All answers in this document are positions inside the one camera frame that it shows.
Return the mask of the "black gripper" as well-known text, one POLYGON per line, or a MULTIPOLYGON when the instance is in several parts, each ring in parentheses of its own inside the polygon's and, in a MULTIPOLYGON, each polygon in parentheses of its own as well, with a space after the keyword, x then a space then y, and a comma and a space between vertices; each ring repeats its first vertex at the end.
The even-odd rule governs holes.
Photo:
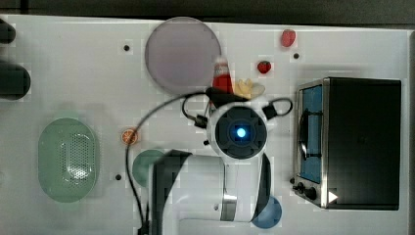
POLYGON ((209 98, 210 106, 213 109, 218 109, 220 107, 229 106, 229 105, 236 105, 236 104, 244 104, 248 102, 248 99, 227 93, 221 89, 215 87, 209 87, 205 91, 207 97, 209 98))

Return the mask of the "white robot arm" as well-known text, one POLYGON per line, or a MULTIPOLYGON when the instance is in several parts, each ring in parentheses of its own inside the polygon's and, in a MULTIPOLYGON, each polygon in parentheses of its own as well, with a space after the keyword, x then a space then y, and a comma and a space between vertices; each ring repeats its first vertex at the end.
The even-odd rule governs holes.
POLYGON ((207 121, 205 144, 214 154, 170 150, 151 166, 150 235, 179 235, 183 219, 251 222, 268 204, 264 109, 269 103, 213 87, 206 95, 215 110, 207 121))

